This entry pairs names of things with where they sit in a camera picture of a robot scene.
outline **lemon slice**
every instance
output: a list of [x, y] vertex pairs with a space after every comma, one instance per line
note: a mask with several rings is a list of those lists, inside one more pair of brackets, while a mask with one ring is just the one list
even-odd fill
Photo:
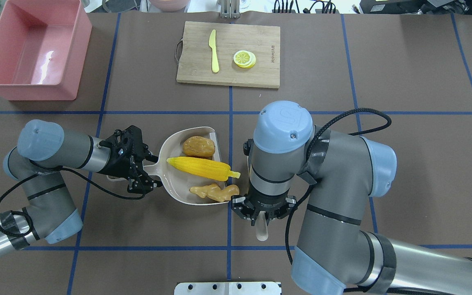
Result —
[[240, 68], [250, 69], [256, 64], [256, 56], [247, 50], [240, 50], [234, 54], [234, 63]]

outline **robotic arm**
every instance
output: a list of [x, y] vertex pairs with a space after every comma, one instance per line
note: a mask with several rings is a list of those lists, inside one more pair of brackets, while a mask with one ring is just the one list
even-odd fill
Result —
[[288, 101], [266, 106], [249, 155], [249, 192], [232, 209], [267, 221], [292, 210], [295, 174], [312, 186], [292, 266], [294, 282], [311, 294], [341, 295], [346, 284], [382, 295], [389, 288], [472, 295], [472, 259], [441, 254], [360, 230], [368, 197], [381, 197], [396, 172], [396, 155], [361, 136], [315, 130], [309, 112]]
[[118, 129], [107, 140], [100, 140], [63, 129], [56, 123], [28, 122], [17, 147], [5, 157], [3, 168], [17, 181], [37, 175], [23, 183], [30, 205], [22, 211], [33, 221], [32, 231], [22, 236], [30, 229], [25, 217], [11, 211], [1, 213], [2, 228], [17, 237], [0, 231], [0, 256], [21, 250], [39, 239], [57, 243], [79, 232], [81, 217], [60, 173], [68, 169], [62, 166], [126, 178], [129, 193], [144, 195], [161, 186], [161, 182], [143, 171], [144, 159], [157, 162], [158, 157], [142, 142], [141, 130], [136, 126], [124, 131]]

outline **brown table surface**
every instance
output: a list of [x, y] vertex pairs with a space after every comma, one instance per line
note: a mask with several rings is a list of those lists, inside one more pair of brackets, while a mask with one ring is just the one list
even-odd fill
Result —
[[[279, 90], [176, 82], [174, 49], [184, 22], [223, 22], [218, 13], [89, 17], [93, 30], [77, 99], [0, 98], [0, 195], [15, 184], [2, 159], [31, 119], [101, 138], [137, 125], [155, 154], [174, 132], [211, 126], [222, 158], [243, 172], [235, 183], [245, 191], [241, 146], [266, 104], [296, 101], [318, 125], [370, 107], [390, 114], [393, 125], [367, 137], [393, 147], [399, 166], [390, 192], [365, 209], [362, 228], [472, 256], [472, 16], [244, 13], [234, 22], [281, 26]], [[362, 114], [334, 129], [380, 123]], [[140, 201], [118, 200], [64, 177], [84, 218], [82, 232], [0, 258], [0, 294], [172, 294], [178, 282], [226, 280], [278, 281], [283, 294], [303, 293], [290, 278], [285, 220], [271, 222], [269, 239], [260, 242], [227, 206], [184, 205], [162, 188]], [[125, 192], [126, 183], [92, 179]], [[300, 197], [306, 187], [297, 179], [291, 192]], [[17, 190], [0, 210], [26, 205]], [[303, 211], [294, 216], [292, 245]]]

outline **light blue joint cap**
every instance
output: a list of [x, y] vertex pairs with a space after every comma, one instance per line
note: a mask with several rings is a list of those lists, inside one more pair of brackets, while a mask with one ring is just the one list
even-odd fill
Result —
[[71, 237], [81, 230], [83, 227], [83, 222], [81, 221], [81, 216], [79, 212], [74, 210], [74, 212], [67, 217], [55, 230], [45, 237], [47, 243], [57, 243], [63, 241], [64, 239]]
[[312, 295], [343, 295], [346, 287], [298, 247], [294, 247], [290, 276], [298, 287]]
[[17, 177], [15, 177], [12, 172], [10, 172], [10, 168], [8, 167], [8, 159], [10, 158], [10, 154], [14, 150], [12, 149], [6, 156], [5, 159], [3, 159], [3, 171], [5, 171], [6, 175], [10, 176], [11, 179], [18, 181]]
[[397, 155], [390, 146], [368, 140], [361, 136], [367, 144], [372, 164], [372, 190], [370, 197], [384, 196], [391, 188], [397, 173]]
[[288, 153], [303, 146], [312, 131], [313, 118], [307, 109], [292, 101], [275, 101], [260, 112], [254, 143], [267, 153]]
[[17, 140], [17, 151], [32, 161], [43, 161], [58, 152], [65, 133], [56, 123], [31, 120], [21, 130]]

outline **cutting board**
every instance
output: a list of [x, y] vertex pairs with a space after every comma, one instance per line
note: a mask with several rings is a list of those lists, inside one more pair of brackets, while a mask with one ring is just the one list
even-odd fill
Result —
[[[216, 30], [220, 71], [211, 70], [209, 37]], [[238, 50], [256, 56], [251, 69], [232, 60]], [[185, 22], [176, 80], [181, 83], [279, 88], [279, 27]]]

